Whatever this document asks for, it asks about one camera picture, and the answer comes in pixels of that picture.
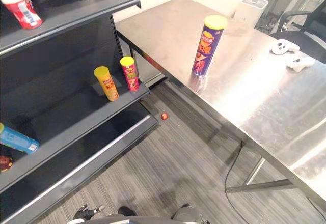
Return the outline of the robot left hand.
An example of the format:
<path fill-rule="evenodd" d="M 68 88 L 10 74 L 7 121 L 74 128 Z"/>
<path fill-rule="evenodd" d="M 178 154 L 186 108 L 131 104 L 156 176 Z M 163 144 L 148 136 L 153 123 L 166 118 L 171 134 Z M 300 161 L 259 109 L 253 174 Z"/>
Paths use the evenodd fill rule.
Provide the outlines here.
<path fill-rule="evenodd" d="M 100 205 L 96 207 L 95 209 L 88 209 L 88 205 L 82 205 L 77 212 L 75 213 L 73 220 L 75 219 L 82 219 L 84 221 L 90 220 L 92 217 L 94 217 L 99 212 L 103 211 L 105 209 L 104 205 Z"/>

